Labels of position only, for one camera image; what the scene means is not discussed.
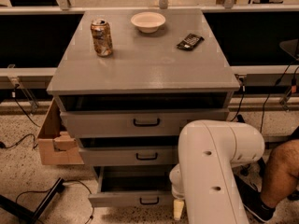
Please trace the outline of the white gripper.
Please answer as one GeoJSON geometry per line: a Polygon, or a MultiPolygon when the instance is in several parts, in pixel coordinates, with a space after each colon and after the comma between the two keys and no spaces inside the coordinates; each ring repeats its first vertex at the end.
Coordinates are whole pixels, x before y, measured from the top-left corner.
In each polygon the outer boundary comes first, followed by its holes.
{"type": "Polygon", "coordinates": [[[181,219],[181,215],[184,209],[185,199],[183,182],[182,182],[182,174],[180,171],[180,165],[177,164],[170,172],[169,179],[172,186],[172,195],[175,200],[173,201],[173,216],[175,221],[179,221],[181,219]]]}

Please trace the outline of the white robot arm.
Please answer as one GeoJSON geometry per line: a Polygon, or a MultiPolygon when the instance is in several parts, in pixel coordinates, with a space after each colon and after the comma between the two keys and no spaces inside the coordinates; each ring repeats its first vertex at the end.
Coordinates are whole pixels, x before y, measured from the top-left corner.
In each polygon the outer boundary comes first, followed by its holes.
{"type": "Polygon", "coordinates": [[[264,140],[240,122],[197,120],[178,139],[178,164],[170,172],[174,217],[186,203],[189,224],[249,224],[233,168],[256,162],[264,140]]]}

